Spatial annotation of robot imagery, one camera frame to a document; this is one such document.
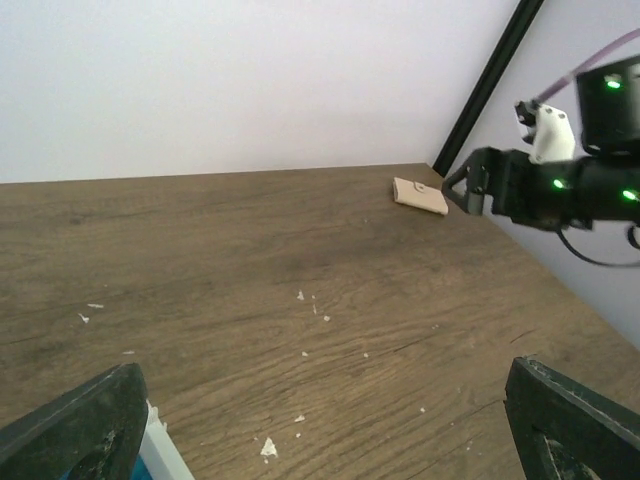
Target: paper scrap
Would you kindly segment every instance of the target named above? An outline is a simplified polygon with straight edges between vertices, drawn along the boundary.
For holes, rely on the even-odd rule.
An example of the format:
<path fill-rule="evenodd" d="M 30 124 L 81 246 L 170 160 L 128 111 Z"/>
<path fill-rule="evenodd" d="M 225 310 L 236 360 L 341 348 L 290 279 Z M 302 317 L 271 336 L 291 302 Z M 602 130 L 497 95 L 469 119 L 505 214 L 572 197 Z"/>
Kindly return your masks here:
<path fill-rule="evenodd" d="M 262 455 L 263 457 L 277 457 L 278 456 L 278 450 L 276 450 L 276 445 L 273 443 L 273 440 L 271 440 L 270 437 L 267 437 L 267 439 L 264 442 L 264 446 L 262 447 L 262 450 L 260 451 L 260 455 Z"/>

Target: blue object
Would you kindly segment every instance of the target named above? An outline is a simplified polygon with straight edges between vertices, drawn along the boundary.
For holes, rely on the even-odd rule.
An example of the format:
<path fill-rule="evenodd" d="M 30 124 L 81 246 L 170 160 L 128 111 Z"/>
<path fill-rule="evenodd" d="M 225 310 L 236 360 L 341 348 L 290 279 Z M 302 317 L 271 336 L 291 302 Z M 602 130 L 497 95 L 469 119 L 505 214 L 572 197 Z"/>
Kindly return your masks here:
<path fill-rule="evenodd" d="M 67 480 L 68 478 L 69 474 L 65 473 L 60 480 Z M 140 456 L 136 459 L 136 464 L 134 465 L 133 472 L 131 473 L 131 480 L 153 480 Z"/>

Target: folded beige cloth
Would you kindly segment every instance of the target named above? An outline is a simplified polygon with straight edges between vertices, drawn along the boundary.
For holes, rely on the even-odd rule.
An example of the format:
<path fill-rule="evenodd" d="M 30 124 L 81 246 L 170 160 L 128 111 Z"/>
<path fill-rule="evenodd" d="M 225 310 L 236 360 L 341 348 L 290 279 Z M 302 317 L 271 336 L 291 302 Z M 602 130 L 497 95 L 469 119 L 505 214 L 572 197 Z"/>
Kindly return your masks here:
<path fill-rule="evenodd" d="M 393 194 L 398 203 L 422 208 L 440 215 L 449 213 L 449 206 L 442 192 L 437 188 L 396 177 L 393 179 Z"/>

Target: tan wallet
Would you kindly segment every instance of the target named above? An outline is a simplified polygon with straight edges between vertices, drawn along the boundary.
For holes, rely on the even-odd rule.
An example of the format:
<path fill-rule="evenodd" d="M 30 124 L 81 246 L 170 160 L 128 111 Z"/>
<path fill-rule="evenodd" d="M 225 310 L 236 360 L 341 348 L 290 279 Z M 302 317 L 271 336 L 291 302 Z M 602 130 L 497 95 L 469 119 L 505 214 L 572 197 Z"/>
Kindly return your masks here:
<path fill-rule="evenodd" d="M 404 205 L 421 208 L 440 215 L 449 213 L 449 206 L 442 192 L 419 182 L 411 182 L 395 177 L 393 179 L 393 195 L 396 202 Z"/>

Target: wood grain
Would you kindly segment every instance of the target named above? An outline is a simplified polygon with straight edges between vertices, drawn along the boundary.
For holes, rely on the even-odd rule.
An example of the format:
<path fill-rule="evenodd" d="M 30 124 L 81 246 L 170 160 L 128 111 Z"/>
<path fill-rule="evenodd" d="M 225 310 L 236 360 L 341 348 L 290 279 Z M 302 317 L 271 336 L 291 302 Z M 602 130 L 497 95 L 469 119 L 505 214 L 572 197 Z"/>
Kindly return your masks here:
<path fill-rule="evenodd" d="M 393 203 L 394 176 L 439 184 L 404 165 L 0 186 L 0 423 L 135 361 L 198 479 L 489 480 L 523 478 L 515 356 L 640 410 L 633 347 L 488 220 Z"/>

